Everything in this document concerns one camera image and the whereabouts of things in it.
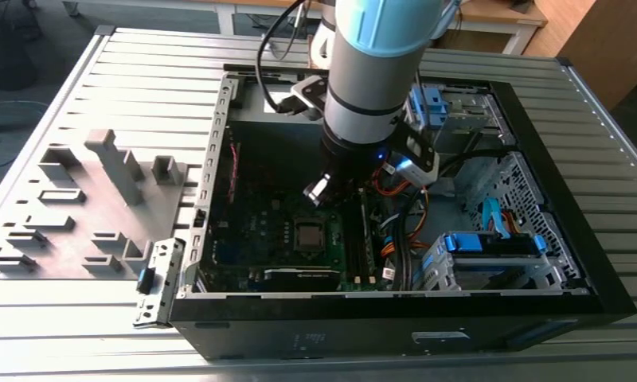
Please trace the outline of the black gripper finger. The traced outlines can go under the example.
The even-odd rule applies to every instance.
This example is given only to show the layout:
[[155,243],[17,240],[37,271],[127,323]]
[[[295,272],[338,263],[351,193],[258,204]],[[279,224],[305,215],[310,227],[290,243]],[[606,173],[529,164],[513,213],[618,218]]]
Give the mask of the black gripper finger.
[[350,181],[322,174],[303,189],[302,194],[314,207],[334,207],[350,196]]

